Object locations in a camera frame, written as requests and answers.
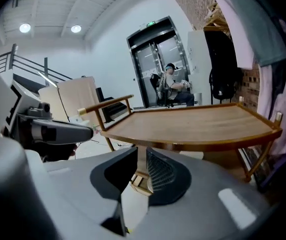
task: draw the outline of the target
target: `wooden table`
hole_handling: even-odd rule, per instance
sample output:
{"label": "wooden table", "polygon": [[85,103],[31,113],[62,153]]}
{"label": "wooden table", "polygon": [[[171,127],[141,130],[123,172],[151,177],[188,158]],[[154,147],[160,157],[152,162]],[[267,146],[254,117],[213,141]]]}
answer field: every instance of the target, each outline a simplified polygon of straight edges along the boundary
{"label": "wooden table", "polygon": [[[128,101],[131,97],[133,95],[78,110],[79,115],[95,111],[101,135],[112,151],[114,148],[109,138],[164,150],[198,152],[237,150],[267,144],[251,170],[244,169],[249,181],[268,155],[273,141],[282,133],[281,113],[272,122],[241,103],[132,112]],[[99,109],[120,101],[126,102],[128,115],[105,128]]]}

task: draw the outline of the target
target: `mesh panel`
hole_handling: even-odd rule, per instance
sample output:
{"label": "mesh panel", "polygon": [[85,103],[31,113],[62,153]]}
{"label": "mesh panel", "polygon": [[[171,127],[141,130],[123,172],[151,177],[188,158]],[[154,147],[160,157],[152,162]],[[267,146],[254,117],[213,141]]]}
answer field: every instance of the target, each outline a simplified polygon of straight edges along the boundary
{"label": "mesh panel", "polygon": [[153,155],[147,154],[147,171],[151,178],[153,191],[159,191],[172,183],[175,179],[174,168],[167,162]]}

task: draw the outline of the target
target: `chair backrest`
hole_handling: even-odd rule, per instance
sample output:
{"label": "chair backrest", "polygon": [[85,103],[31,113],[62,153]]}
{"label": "chair backrest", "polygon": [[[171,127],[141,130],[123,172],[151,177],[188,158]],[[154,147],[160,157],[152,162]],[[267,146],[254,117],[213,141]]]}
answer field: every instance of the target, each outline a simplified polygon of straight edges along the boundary
{"label": "chair backrest", "polygon": [[156,95],[158,94],[158,93],[157,93],[157,92],[158,92],[158,91],[157,91],[157,87],[158,87],[158,82],[159,82],[159,80],[160,80],[160,77],[159,77],[159,75],[157,75],[157,74],[152,74],[151,77],[150,77],[150,79],[149,79],[149,81],[151,82],[151,85],[152,85],[152,87],[153,87],[153,89],[154,89]]}

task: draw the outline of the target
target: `exit sign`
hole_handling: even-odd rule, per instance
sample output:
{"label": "exit sign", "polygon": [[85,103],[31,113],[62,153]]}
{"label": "exit sign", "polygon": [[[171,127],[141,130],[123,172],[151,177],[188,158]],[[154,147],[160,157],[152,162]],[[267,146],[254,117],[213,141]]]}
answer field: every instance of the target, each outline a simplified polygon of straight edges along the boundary
{"label": "exit sign", "polygon": [[152,25],[154,25],[155,24],[155,21],[151,21],[149,24],[147,24],[146,26],[147,27],[151,27]]}

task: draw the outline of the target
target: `ceiling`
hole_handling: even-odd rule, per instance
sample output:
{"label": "ceiling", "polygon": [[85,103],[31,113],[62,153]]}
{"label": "ceiling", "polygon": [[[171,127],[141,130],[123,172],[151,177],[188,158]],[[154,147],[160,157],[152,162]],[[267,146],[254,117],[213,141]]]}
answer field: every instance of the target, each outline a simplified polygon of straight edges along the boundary
{"label": "ceiling", "polygon": [[[77,37],[86,39],[100,15],[116,0],[9,0],[0,12],[0,43],[21,37]],[[21,33],[23,23],[31,31]],[[71,27],[80,25],[81,32]]]}

